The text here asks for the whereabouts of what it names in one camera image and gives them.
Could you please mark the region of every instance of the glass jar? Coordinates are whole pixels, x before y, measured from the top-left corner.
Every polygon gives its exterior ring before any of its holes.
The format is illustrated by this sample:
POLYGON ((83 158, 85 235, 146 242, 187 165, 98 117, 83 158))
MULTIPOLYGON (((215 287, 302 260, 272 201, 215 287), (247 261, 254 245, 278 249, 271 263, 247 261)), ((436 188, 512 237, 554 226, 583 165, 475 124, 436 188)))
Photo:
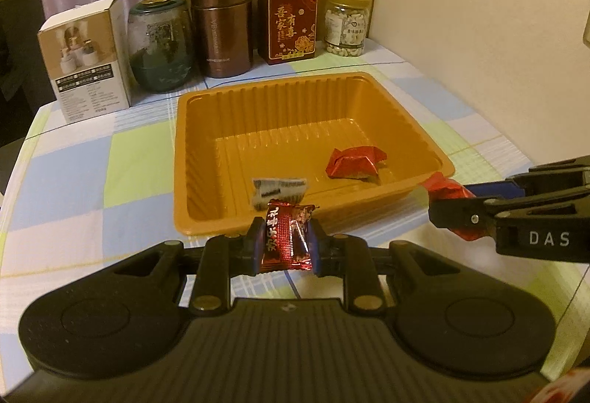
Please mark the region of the glass jar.
POLYGON ((168 92, 189 77, 195 56, 185 0, 142 0, 129 10, 129 62, 149 92, 168 92))
POLYGON ((328 0, 326 50, 343 57, 358 57, 365 47, 369 24, 368 0, 328 0))

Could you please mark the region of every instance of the white wall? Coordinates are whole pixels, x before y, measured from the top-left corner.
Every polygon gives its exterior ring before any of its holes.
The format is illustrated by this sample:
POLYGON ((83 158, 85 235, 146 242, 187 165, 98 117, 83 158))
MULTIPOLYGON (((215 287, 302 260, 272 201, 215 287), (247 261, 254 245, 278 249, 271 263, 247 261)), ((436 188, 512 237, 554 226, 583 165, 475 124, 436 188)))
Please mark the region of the white wall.
POLYGON ((371 37, 533 161, 590 154, 590 0, 376 0, 371 37))

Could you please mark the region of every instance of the blue and green tablecloth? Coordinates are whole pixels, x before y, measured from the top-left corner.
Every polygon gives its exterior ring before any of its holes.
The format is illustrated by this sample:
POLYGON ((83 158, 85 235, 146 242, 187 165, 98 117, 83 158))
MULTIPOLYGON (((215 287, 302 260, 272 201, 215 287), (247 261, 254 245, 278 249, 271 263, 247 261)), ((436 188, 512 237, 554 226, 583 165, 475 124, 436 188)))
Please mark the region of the blue and green tablecloth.
MULTIPOLYGON (((18 341, 32 300, 163 240, 202 246, 174 228, 172 182, 176 107, 182 93, 270 78, 365 71, 414 116, 455 164, 455 179, 476 183, 526 171, 530 161, 481 115, 410 63, 374 42, 362 57, 318 52, 315 59, 268 66, 257 59, 239 77, 197 83, 166 95, 137 92, 132 108, 65 125, 57 103, 39 110, 0 210, 0 393, 31 371, 18 341)), ((331 232, 386 246, 403 238, 541 297, 559 322, 545 364, 554 378, 573 362, 590 325, 587 265, 499 256, 491 238, 467 243, 428 222, 427 195, 334 224, 331 232)), ((189 291, 185 291, 184 305, 189 291)), ((281 271, 232 280, 233 296, 341 295, 336 278, 281 271)))

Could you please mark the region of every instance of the product box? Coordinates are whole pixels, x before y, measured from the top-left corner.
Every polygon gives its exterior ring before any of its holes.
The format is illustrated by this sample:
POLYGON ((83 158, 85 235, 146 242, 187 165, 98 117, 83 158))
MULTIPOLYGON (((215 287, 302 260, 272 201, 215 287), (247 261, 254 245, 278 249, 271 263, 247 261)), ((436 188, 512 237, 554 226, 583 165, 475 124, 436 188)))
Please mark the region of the product box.
POLYGON ((258 0, 258 54, 269 65, 316 56, 317 0, 258 0))
POLYGON ((129 108, 123 0, 98 0, 49 17, 37 37, 67 123, 129 108))

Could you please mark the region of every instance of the white box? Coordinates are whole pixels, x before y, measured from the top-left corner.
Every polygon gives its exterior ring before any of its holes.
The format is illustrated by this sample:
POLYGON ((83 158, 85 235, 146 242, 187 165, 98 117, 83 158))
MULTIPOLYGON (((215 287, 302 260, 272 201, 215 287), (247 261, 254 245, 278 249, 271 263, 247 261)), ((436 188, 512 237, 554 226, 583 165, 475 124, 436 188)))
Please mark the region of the white box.
POLYGON ((47 19, 37 33, 67 123, 129 108, 123 0, 98 0, 47 19))

